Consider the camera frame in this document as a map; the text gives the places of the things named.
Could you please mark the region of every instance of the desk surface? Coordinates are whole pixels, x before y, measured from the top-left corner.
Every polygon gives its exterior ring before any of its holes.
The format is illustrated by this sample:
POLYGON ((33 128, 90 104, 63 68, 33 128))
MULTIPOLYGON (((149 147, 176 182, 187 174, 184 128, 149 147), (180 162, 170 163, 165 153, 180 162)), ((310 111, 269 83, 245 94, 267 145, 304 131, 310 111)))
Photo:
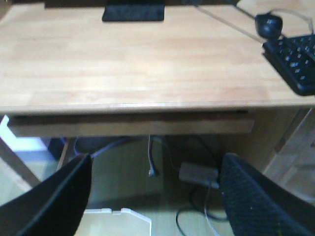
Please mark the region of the desk surface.
MULTIPOLYGON (((242 0, 252 14, 283 1, 242 0)), ((286 8, 315 15, 312 0, 286 8)), ((232 6, 203 6, 256 37, 232 6)), ((311 106, 263 57, 261 43, 192 6, 158 23, 106 23, 102 8, 14 5, 0 21, 0 114, 204 111, 311 106)), ((283 14, 284 33, 307 34, 283 14)))

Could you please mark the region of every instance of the computer mouse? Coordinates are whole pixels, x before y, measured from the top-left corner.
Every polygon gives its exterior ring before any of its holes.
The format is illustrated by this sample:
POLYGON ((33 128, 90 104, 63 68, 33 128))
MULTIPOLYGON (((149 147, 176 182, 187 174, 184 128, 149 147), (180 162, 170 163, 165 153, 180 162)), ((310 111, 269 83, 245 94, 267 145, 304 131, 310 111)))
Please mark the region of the computer mouse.
POLYGON ((270 13, 255 16, 257 33, 266 39, 278 39, 283 26, 282 18, 270 13))

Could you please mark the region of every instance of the black keyboard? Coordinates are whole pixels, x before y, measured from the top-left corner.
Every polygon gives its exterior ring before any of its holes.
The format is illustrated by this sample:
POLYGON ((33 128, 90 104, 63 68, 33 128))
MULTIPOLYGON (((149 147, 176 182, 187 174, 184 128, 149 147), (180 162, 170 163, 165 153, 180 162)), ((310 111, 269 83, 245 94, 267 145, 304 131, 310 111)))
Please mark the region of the black keyboard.
POLYGON ((315 35, 263 44, 265 57, 298 95, 315 95, 315 35))

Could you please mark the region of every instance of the keyboard drawer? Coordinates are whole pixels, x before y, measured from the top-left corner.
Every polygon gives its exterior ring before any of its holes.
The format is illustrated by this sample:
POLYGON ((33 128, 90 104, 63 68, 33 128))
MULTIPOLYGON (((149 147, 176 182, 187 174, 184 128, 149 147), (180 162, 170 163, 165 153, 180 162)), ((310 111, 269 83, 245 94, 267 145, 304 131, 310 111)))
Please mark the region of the keyboard drawer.
POLYGON ((18 137, 88 137, 250 133, 252 113, 161 113, 10 117, 18 137))

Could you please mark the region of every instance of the white box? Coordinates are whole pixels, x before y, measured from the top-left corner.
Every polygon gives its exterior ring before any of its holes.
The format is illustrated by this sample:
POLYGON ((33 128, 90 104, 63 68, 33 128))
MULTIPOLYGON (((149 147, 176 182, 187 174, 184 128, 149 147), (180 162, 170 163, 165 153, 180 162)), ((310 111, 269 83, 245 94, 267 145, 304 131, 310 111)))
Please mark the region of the white box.
POLYGON ((151 236, 151 219, 131 209, 84 211, 75 236, 151 236))

